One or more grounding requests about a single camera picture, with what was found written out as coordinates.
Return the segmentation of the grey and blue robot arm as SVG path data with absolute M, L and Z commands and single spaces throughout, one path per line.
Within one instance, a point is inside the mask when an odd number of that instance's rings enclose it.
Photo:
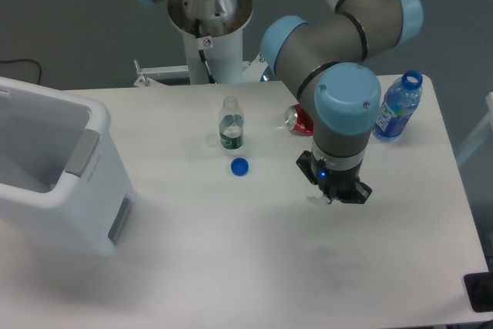
M 243 44 L 231 38 L 250 20 L 253 1 L 164 1 L 183 35 L 191 83 L 239 82 Z M 418 34 L 424 12 L 420 0 L 326 1 L 334 10 L 327 23 L 280 18 L 265 31 L 260 53 L 314 122 L 300 170 L 329 200 L 362 204 L 371 188 L 359 171 L 381 98 L 380 83 L 363 62 Z

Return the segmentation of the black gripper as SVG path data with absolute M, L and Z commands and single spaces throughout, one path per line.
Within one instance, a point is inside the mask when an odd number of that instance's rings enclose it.
M 316 159 L 310 151 L 304 151 L 296 164 L 308 181 L 318 187 L 327 204 L 335 200 L 341 203 L 364 204 L 372 189 L 360 180 L 359 172 L 362 162 L 350 164 L 343 170 L 330 166 L 327 159 Z

